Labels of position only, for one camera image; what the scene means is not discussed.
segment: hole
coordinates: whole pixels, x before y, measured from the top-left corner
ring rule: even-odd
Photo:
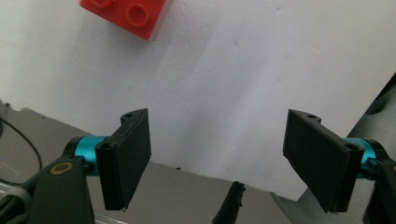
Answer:
[[[359,147],[353,144],[346,144],[346,147],[351,150],[359,150]]]

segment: black cable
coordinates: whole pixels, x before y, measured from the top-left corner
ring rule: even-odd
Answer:
[[[43,162],[41,160],[41,156],[40,153],[38,153],[37,148],[35,148],[35,146],[33,145],[33,143],[23,134],[21,133],[20,130],[18,130],[16,127],[14,127],[12,124],[8,123],[8,121],[0,118],[0,123],[3,122],[5,123],[8,127],[10,127],[11,129],[13,129],[16,133],[18,133],[26,142],[27,144],[29,144],[29,146],[32,148],[33,152],[36,154],[37,156],[37,160],[38,160],[38,172],[41,171],[41,169],[43,168]],[[1,182],[5,183],[5,184],[9,184],[9,185],[15,185],[9,181],[6,181],[4,179],[0,179]]]
[[[20,198],[16,197],[15,195],[7,195],[10,200],[4,206],[2,210],[0,210],[0,223],[6,223],[10,219],[14,218],[20,213],[23,213],[24,205]]]
[[[0,211],[6,207],[6,205],[11,201],[11,197],[3,197],[0,199]]]
[[[26,223],[28,217],[28,213],[23,213],[20,214],[14,218],[12,218],[11,220],[9,220],[8,222],[6,222],[6,224],[21,224],[21,223]]]

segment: gray surface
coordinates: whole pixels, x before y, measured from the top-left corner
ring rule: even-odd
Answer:
[[[87,134],[27,109],[15,112],[0,105],[0,115],[32,140],[45,164],[57,159],[72,137]],[[0,137],[0,162],[20,174],[18,182],[37,171],[35,154],[7,127]],[[0,165],[0,177],[10,179],[13,176],[8,168]],[[96,213],[134,224],[211,223],[232,184],[229,181],[192,175],[161,164],[149,163],[129,209],[126,212],[110,212],[104,209],[99,177],[88,177],[88,183]],[[269,192],[247,187],[243,205],[237,223],[290,224]]]
[[[361,118],[349,137],[367,137],[379,142],[396,159],[396,86],[378,98]],[[274,196],[292,223],[333,224],[362,223],[362,217],[373,192],[374,182],[357,180],[347,213],[325,214],[308,189],[298,202]]]

